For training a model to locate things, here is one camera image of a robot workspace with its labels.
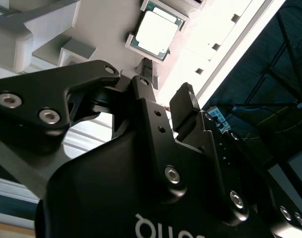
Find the black metal bracket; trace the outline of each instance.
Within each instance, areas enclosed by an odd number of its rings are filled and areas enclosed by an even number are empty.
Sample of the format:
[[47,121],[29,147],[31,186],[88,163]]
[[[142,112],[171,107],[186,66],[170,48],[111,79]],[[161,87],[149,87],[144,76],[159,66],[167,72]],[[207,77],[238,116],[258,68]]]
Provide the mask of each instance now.
[[[42,198],[37,237],[271,238],[273,233],[289,238],[286,231],[293,231],[302,238],[301,223],[296,217],[289,220],[281,207],[301,218],[302,213],[254,166],[234,133],[218,132],[209,114],[199,110],[191,85],[183,85],[171,101],[177,141],[147,78],[119,80],[103,61],[80,65],[0,80],[0,93],[8,88],[22,99],[16,108],[0,106],[0,132],[7,132],[0,133],[0,165]],[[69,74],[71,82],[64,81]],[[61,82],[51,87],[39,80],[56,82],[57,76]],[[46,93],[50,88],[52,98],[23,90],[20,85],[32,79],[33,88],[41,84]],[[68,108],[71,98],[78,109]],[[43,125],[39,108],[55,110],[60,120]],[[101,111],[114,114],[113,140],[70,161],[60,145],[71,123],[68,117],[77,122]],[[15,143],[20,130],[11,133],[6,128],[10,121],[15,122],[12,128],[23,127],[21,132],[33,129],[24,135],[29,140]],[[47,154],[41,153],[43,146],[30,148],[42,140]]]
[[[0,98],[0,140],[37,152],[58,149],[71,124],[99,115],[88,114],[82,107],[86,93],[93,88],[114,86],[119,77],[113,66],[97,60],[1,79],[0,96],[10,94],[15,98]],[[42,110],[52,110],[56,114],[48,116],[59,117],[59,121],[51,123],[49,118],[49,123],[44,122],[39,116]],[[85,112],[76,121],[75,117],[70,119],[70,114],[77,115],[78,110]]]

